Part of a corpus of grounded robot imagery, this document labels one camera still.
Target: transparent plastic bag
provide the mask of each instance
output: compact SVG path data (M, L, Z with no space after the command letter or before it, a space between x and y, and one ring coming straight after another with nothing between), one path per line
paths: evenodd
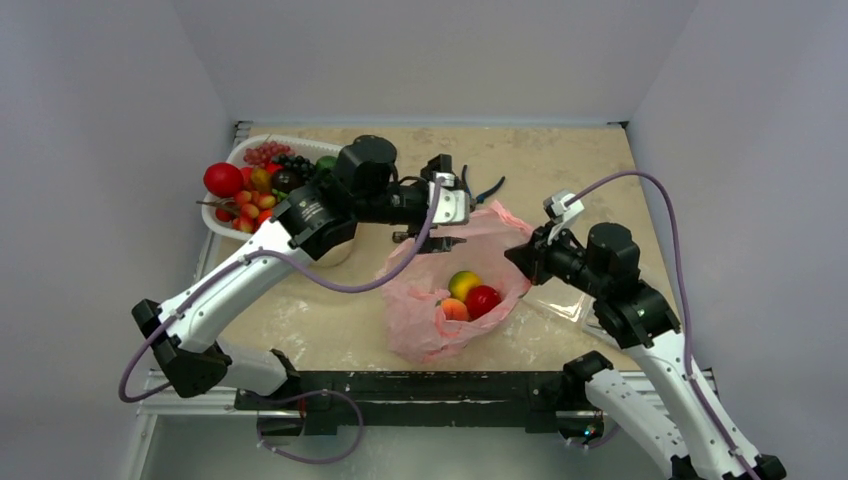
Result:
M504 323L530 289L530 281L503 253L526 243L532 232L533 227L498 202L472 213L467 225L434 230L434 236L460 237L467 242L448 253L418 255L381 288L389 349L413 362L429 362L456 355L473 338ZM412 246L410 239L395 249L378 276L396 265ZM470 322L448 320L439 306L441 300L450 297L450 278L461 270L479 275L502 300L492 311Z

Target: pliers handle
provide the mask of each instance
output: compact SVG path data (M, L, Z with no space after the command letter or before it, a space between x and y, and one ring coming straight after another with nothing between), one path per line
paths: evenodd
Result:
M471 197L471 200L474 202L475 205L479 205L479 204L485 202L487 198L491 197L492 195L494 195L495 192L500 190L500 188L503 186L504 182L506 181L506 177L501 177L501 179L498 180L497 183L495 183L495 186L493 186L492 188L484 191L483 193L481 193L477 196L474 196L471 193L471 187L468 185L467 175L468 175L468 165L463 165L462 166L462 177L461 177L462 178L462 185L465 187L465 192L468 193L468 196Z

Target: red grape bunch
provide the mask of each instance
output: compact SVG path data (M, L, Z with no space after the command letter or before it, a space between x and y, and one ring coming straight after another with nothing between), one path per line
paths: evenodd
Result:
M290 146L275 141L264 142L256 148L248 148L244 151L244 161L248 165L265 168L271 163L271 159L279 155L292 155L294 151Z

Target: wooden table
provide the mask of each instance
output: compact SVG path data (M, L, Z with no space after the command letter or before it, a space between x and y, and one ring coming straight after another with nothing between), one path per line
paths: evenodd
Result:
M533 226L547 220L542 200L567 188L573 192L619 170L634 168L630 147L619 128L296 128L254 127L251 135L279 133L346 145L368 133L398 148L401 176L417 174L439 153L453 155L459 171L469 165L472 191L489 188L501 176L506 184L493 198ZM585 240L603 221L633 231L642 250L645 276L667 298L671 289L642 187L634 178L608 184L584 199L586 211L574 227ZM374 279L396 247L396 227L361 225L344 263L319 269L343 284ZM239 243L222 239L212 258L220 263ZM459 355L425 365L409 363L387 348L383 302L378 292L344 295L293 275L269 290L223 333L231 342L286 352L302 370L558 370L590 350L599 350L621 370L636 369L625 355L581 331L579 323L554 314L542 303L573 306L580 292L551 280L530 293L510 319L472 341Z

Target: dark purple fruit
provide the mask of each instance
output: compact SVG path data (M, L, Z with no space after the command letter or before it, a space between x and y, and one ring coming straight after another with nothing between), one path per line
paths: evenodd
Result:
M304 184L303 177L297 172L277 170L271 174L271 188L286 194L291 193L295 188L302 187Z

